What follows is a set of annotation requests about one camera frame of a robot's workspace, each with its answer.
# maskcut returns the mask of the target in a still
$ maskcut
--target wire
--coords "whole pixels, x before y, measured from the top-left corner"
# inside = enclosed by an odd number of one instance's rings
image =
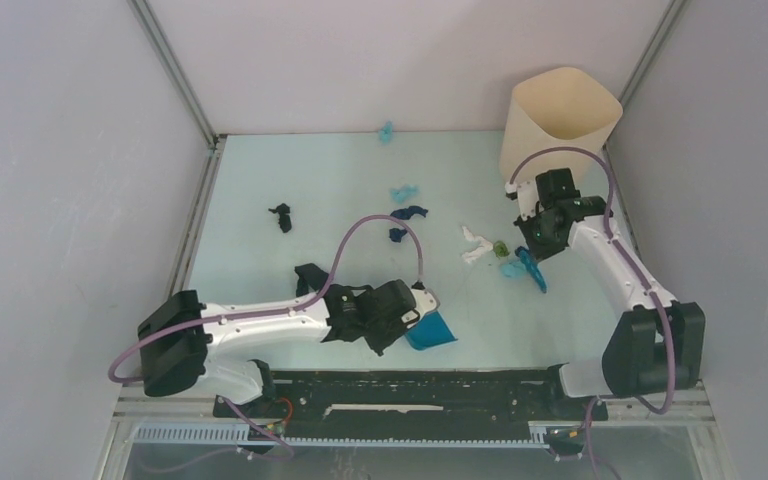
[[[282,420],[284,422],[284,429],[286,430],[287,424],[289,424],[290,419],[293,418],[293,402],[291,402],[290,399],[287,397],[281,397],[278,399],[278,401],[287,404],[287,409],[288,409],[287,416],[284,417],[284,420]]]
[[[260,425],[254,423],[248,417],[243,415],[243,412],[241,412],[240,409],[237,408],[237,406],[234,405],[231,402],[231,400],[228,400],[226,397],[220,397],[220,398],[222,398],[224,400],[224,402],[228,405],[228,408],[230,408],[231,411],[233,411],[234,414],[237,415],[237,417],[240,420],[244,421],[246,424],[249,425],[249,427],[251,427],[252,429],[257,431],[261,435],[264,435],[266,438],[272,440],[276,444],[281,445],[282,447],[287,449],[287,451],[290,453],[289,455],[285,455],[285,456],[281,456],[281,457],[276,457],[274,455],[262,455],[262,454],[259,454],[259,453],[254,453],[254,452],[251,452],[251,451],[246,451],[248,453],[247,457],[249,459],[251,459],[252,457],[258,457],[258,458],[261,458],[263,460],[270,460],[270,461],[275,461],[275,462],[286,462],[288,460],[291,460],[295,456],[295,451],[293,450],[293,447],[291,447],[287,442],[285,442],[284,439],[282,439],[282,438],[272,434],[272,432],[270,432],[270,431],[268,431],[268,430],[266,430],[264,428],[261,428]],[[278,399],[278,401],[286,401],[287,405],[290,406],[290,413],[287,414],[287,417],[284,419],[284,422],[286,423],[287,421],[289,421],[290,417],[293,415],[293,404],[290,403],[290,400],[288,400],[286,398],[280,398],[280,399]],[[231,453],[231,452],[242,453],[243,451],[244,450],[243,450],[242,447],[217,448],[216,450],[211,450],[211,451],[209,451],[209,452],[207,452],[207,453],[205,453],[203,455],[199,455],[198,457],[195,457],[193,459],[187,460],[186,462],[181,463],[179,465],[175,465],[173,467],[156,468],[156,467],[152,467],[152,466],[146,465],[145,463],[142,462],[142,460],[139,460],[139,466],[140,466],[141,469],[143,469],[144,471],[146,471],[148,473],[154,473],[154,474],[172,473],[172,472],[177,472],[177,471],[183,470],[183,469],[185,469],[185,468],[187,468],[187,467],[189,467],[191,465],[195,465],[196,463],[199,463],[202,460],[207,460],[208,458],[214,457],[216,455],[221,455],[223,453]]]
[[[143,380],[142,376],[120,377],[116,375],[116,369],[119,368],[119,366],[122,365],[122,363],[125,360],[127,360],[128,357],[137,353],[141,348],[153,342],[156,342],[157,340],[163,337],[171,335],[175,332],[180,332],[181,330],[186,330],[188,328],[206,325],[208,323],[219,323],[219,321],[222,320],[223,318],[225,320],[231,321],[231,320],[242,320],[242,319],[260,318],[260,317],[271,317],[271,316],[277,316],[277,315],[286,315],[286,314],[289,314],[291,311],[304,310],[305,308],[313,305],[314,303],[318,302],[319,300],[322,299],[322,297],[325,296],[325,293],[327,292],[328,287],[330,287],[331,284],[334,283],[334,275],[337,273],[337,266],[340,264],[340,258],[343,256],[343,249],[346,248],[346,243],[348,243],[349,238],[351,238],[351,236],[355,233],[355,231],[361,225],[372,220],[389,220],[393,223],[398,224],[400,227],[404,228],[405,230],[407,230],[408,234],[411,236],[411,239],[413,239],[414,246],[416,247],[417,277],[418,277],[418,281],[422,282],[422,277],[424,274],[424,266],[423,266],[424,261],[422,257],[422,246],[419,244],[419,238],[416,236],[416,233],[414,233],[414,231],[411,230],[411,228],[408,226],[407,223],[403,222],[402,220],[399,220],[398,218],[394,218],[389,215],[369,215],[355,222],[354,225],[352,225],[351,228],[349,228],[349,230],[343,236],[343,240],[340,241],[340,246],[337,247],[337,253],[334,255],[334,263],[331,265],[331,270],[328,272],[328,278],[325,280],[325,284],[322,286],[319,292],[317,292],[317,294],[314,295],[310,300],[302,302],[299,305],[295,305],[292,308],[289,308],[289,307],[274,308],[271,310],[259,310],[254,312],[241,312],[241,313],[232,313],[232,314],[226,314],[226,315],[215,315],[213,317],[197,318],[195,320],[190,320],[184,323],[179,323],[178,325],[173,325],[171,327],[164,328],[162,330],[154,332],[151,335],[148,335],[147,337],[141,339],[139,342],[135,343],[134,345],[129,347],[127,350],[122,352],[118,357],[116,357],[116,359],[113,360],[113,363],[110,364],[110,368],[107,369],[107,378],[109,378],[111,382],[123,383],[123,384],[142,381]]]
[[[547,454],[549,454],[550,457],[554,458],[555,461],[558,462],[566,462],[566,461],[580,461],[583,457],[586,457],[587,455],[582,455],[579,457],[578,455],[558,455],[557,452],[555,452],[551,447],[548,450],[543,450]],[[604,458],[600,458],[597,456],[591,457],[596,462],[597,465],[602,465],[603,467],[610,470],[610,472],[614,475],[614,477],[617,480],[622,480],[622,476],[620,475],[620,472],[617,471],[616,468],[614,468],[613,465],[611,465],[608,461],[606,461]]]
[[[595,153],[585,150],[583,148],[567,147],[567,146],[552,147],[552,148],[540,150],[526,157],[526,159],[520,162],[520,164],[517,165],[517,168],[514,169],[514,173],[513,175],[511,175],[511,178],[508,181],[508,183],[513,184],[516,181],[517,175],[528,162],[534,160],[537,157],[545,155],[547,153],[554,153],[554,152],[574,152],[574,153],[580,153],[582,155],[588,156],[593,161],[598,163],[600,167],[602,167],[602,170],[605,172],[605,176],[608,178],[608,199],[605,202],[605,212],[602,215],[602,226],[605,229],[605,235],[607,235],[608,241],[611,243],[611,245],[614,246],[614,248],[623,258],[623,260],[625,260],[628,266],[631,267],[631,270],[634,272],[634,275],[637,277],[637,279],[640,281],[640,284],[644,288],[643,294],[648,295],[649,298],[652,299],[652,304],[655,305],[655,310],[658,311],[658,317],[660,317],[661,319],[661,327],[662,327],[662,332],[664,336],[664,347],[666,348],[666,354],[667,354],[667,391],[666,391],[666,395],[664,396],[664,403],[660,407],[655,407],[654,405],[649,403],[649,401],[647,401],[645,398],[641,396],[636,396],[635,398],[640,403],[642,403],[646,408],[648,408],[652,413],[663,415],[669,411],[670,406],[673,403],[673,397],[675,395],[675,383],[676,383],[675,345],[673,344],[673,335],[672,335],[672,328],[670,327],[670,318],[667,315],[667,311],[664,309],[664,305],[661,303],[660,297],[658,297],[658,294],[654,291],[651,282],[649,282],[649,279],[646,278],[646,275],[643,273],[643,270],[640,268],[637,262],[634,261],[634,258],[632,258],[631,254],[628,253],[628,251],[625,249],[625,247],[622,246],[619,240],[614,238],[614,232],[611,230],[610,216],[611,216],[611,205],[613,204],[613,201],[614,201],[614,192],[616,191],[617,186],[616,186],[616,180],[614,179],[614,175],[613,173],[611,173],[611,169],[608,167],[608,164],[605,163],[605,161],[602,160]],[[587,404],[587,409],[585,410],[584,435],[585,435],[585,447],[587,448],[587,457],[590,459],[590,466],[593,469],[593,475],[596,477],[597,480],[599,480],[600,478],[599,470],[597,468],[597,463],[602,463],[606,465],[611,470],[611,472],[613,472],[614,476],[619,479],[620,476],[613,466],[611,466],[609,463],[593,455],[593,443],[590,441],[590,427],[591,427],[591,424],[593,423],[593,407],[596,405],[598,401],[599,401],[598,397],[593,397],[590,400],[590,403]]]

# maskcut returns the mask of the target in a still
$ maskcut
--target green object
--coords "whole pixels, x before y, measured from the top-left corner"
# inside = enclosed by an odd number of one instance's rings
[[[511,251],[508,250],[508,246],[505,245],[505,242],[499,240],[493,244],[493,253],[496,254],[497,258],[505,258],[511,254]]]

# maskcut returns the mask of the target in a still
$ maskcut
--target beige bin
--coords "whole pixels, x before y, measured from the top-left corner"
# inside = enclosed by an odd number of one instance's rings
[[[514,87],[502,142],[499,169],[509,180],[517,165],[534,152],[561,145],[598,153],[622,117],[622,105],[605,87],[577,68],[563,67]],[[528,163],[523,182],[553,168],[569,167],[581,180],[593,160],[574,152],[555,152]]]

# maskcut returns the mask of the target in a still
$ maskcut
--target light blue table surface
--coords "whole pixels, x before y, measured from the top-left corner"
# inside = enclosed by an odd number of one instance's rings
[[[273,369],[499,369],[544,367],[601,356],[616,324],[587,265],[566,251],[540,264],[549,293],[531,278],[509,279],[490,253],[473,265],[461,254],[475,245],[461,225],[511,251],[523,239],[512,222],[516,202],[504,195],[498,158],[502,132],[396,132],[389,145],[377,133],[258,135],[228,138],[205,220],[189,288],[203,302],[263,303],[295,293],[293,267],[313,262],[327,270],[340,239],[359,218],[400,208],[389,189],[418,185],[405,205],[429,210],[408,223],[425,254],[425,285],[458,341],[415,351],[400,339],[383,357],[355,343],[280,343],[241,355]],[[594,165],[579,186],[607,194]],[[280,203],[292,208],[283,234]],[[388,222],[371,222],[346,248],[337,282],[371,284],[416,280],[409,237],[392,243]]]

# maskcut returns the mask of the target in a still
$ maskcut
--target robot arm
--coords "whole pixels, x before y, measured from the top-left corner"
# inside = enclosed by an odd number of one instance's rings
[[[602,286],[618,320],[601,359],[560,368],[568,397],[628,397],[665,391],[667,354],[655,298],[671,319],[675,384],[690,388],[699,377],[705,317],[695,303],[682,304],[643,266],[605,217],[601,197],[582,197],[569,169],[550,170],[533,181],[507,187],[521,215],[514,222],[537,262],[567,248],[581,256]]]
[[[261,396],[271,383],[269,367],[246,358],[256,346],[287,341],[353,342],[361,337],[383,355],[384,349],[437,310],[437,298],[421,284],[408,288],[401,280],[358,290],[332,284],[322,298],[314,294],[292,300],[253,304],[202,304],[195,291],[173,295],[144,321],[140,339],[193,319],[218,317],[218,322],[187,328],[140,349],[143,388],[160,397],[187,390],[220,395],[235,404]],[[265,316],[239,318],[257,312]]]

